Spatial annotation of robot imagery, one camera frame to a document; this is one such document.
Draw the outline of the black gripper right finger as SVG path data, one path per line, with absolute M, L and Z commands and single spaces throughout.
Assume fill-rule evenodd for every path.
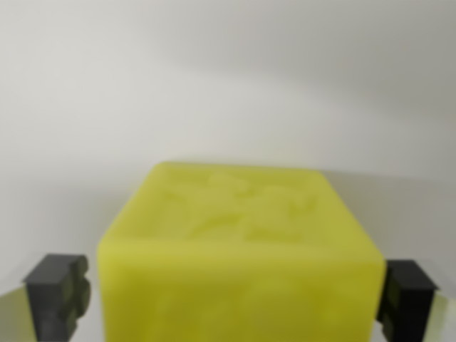
M 431 261 L 389 259 L 376 320 L 386 341 L 454 341 L 455 280 Z

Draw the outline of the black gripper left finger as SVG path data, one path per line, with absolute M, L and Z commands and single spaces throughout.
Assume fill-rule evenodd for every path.
M 88 310 L 84 254 L 37 253 L 1 276 L 2 341 L 70 341 Z

